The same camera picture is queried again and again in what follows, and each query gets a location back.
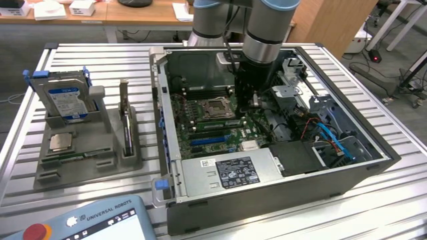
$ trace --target hard drive label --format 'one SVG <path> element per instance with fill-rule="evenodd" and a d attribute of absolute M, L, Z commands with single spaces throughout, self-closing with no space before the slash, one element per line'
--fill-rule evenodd
<path fill-rule="evenodd" d="M 76 87 L 48 90 L 59 114 L 65 119 L 80 119 L 88 115 L 85 102 L 79 99 L 80 91 Z"/>
<path fill-rule="evenodd" d="M 252 160 L 248 156 L 225 161 L 217 161 L 215 164 L 220 184 L 224 189 L 231 189 L 260 182 Z"/>

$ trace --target red emergency stop button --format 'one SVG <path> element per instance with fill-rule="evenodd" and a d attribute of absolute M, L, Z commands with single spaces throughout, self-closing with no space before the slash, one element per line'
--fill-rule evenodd
<path fill-rule="evenodd" d="M 31 225 L 23 235 L 23 240 L 43 240 L 47 236 L 48 230 L 40 223 Z"/>

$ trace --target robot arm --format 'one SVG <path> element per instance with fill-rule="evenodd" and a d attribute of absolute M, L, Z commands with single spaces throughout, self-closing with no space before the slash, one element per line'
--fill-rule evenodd
<path fill-rule="evenodd" d="M 300 0 L 195 0 L 189 46 L 223 46 L 221 34 L 231 15 L 229 2 L 241 8 L 251 8 L 243 61 L 235 76 L 236 112 L 244 112 L 253 93 L 261 90 L 269 79 L 272 62 L 277 58 Z"/>

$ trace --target floor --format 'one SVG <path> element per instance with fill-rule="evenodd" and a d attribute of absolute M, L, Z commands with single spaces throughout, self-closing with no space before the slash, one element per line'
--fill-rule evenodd
<path fill-rule="evenodd" d="M 387 19 L 387 14 L 383 15 L 379 27 Z M 407 69 L 418 57 L 427 49 L 427 37 L 411 30 L 402 42 L 398 44 L 394 51 L 387 52 L 386 47 L 398 35 L 403 25 L 398 27 L 383 40 L 380 45 L 381 62 L 369 63 L 375 68 L 388 77 L 399 75 L 399 68 Z M 127 28 L 133 33 L 136 28 Z M 372 23 L 368 24 L 368 31 L 376 32 L 379 28 L 373 28 Z M 139 31 L 129 36 L 137 41 L 143 40 L 148 34 L 148 31 Z M 173 31 L 152 31 L 144 41 L 144 43 L 169 43 L 172 42 L 175 32 Z M 179 32 L 179 37 L 188 38 L 188 32 Z M 117 32 L 120 43 L 132 43 L 133 40 L 123 40 L 120 33 Z M 0 25 L 0 71 L 1 71 L 1 88 L 0 88 L 0 146 L 3 146 L 7 139 L 8 131 L 15 120 L 15 115 L 19 110 L 19 105 L 1 102 L 11 95 L 24 93 L 27 85 L 23 80 L 21 72 L 24 69 L 31 71 L 37 64 L 43 48 L 45 43 L 105 43 L 107 37 L 101 26 L 43 26 L 43 25 Z M 348 66 L 351 62 L 367 63 L 361 54 L 353 56 L 344 55 L 341 63 Z M 376 77 L 381 77 L 373 70 L 369 71 Z M 377 95 L 379 98 L 386 97 L 386 92 L 371 82 L 356 76 L 368 89 Z M 406 95 L 400 99 L 395 100 L 387 107 L 395 114 L 399 120 L 404 123 L 408 129 L 419 137 L 419 139 L 427 144 L 427 127 L 424 127 L 424 120 L 427 118 L 427 107 L 419 107 L 412 109 L 411 101 L 414 96 Z"/>

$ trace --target aluminum slotted table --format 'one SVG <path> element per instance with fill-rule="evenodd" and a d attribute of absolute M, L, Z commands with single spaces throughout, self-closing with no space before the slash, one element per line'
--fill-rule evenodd
<path fill-rule="evenodd" d="M 171 237 L 165 208 L 152 206 L 151 180 L 160 176 L 160 166 L 148 49 L 181 44 L 60 44 L 57 49 L 44 50 L 36 70 L 71 71 L 87 66 L 93 85 L 105 86 L 108 108 L 117 106 L 120 79 L 129 79 L 144 165 L 140 170 L 64 188 L 33 190 L 45 110 L 29 88 L 0 152 L 0 238 L 95 200 L 125 194 L 141 196 L 160 240 L 408 239 L 424 235 L 427 148 L 329 52 L 315 44 L 297 45 L 402 155 L 386 172 L 369 177 L 341 196 Z M 320 94 L 327 93 L 311 72 L 308 81 Z"/>

